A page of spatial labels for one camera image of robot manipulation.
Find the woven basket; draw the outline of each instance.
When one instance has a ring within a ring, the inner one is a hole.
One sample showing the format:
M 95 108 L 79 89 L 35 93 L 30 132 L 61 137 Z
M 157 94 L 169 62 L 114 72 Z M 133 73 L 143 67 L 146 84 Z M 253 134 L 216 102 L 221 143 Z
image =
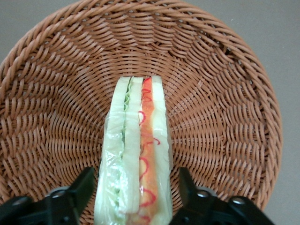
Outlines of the woven basket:
M 162 76 L 174 212 L 180 166 L 221 199 L 243 195 L 266 206 L 282 148 L 273 88 L 239 36 L 178 0 L 80 1 L 16 44 L 0 66 L 0 204 L 42 199 L 84 167 L 98 169 L 122 75 Z M 94 199 L 84 225 L 93 223 Z

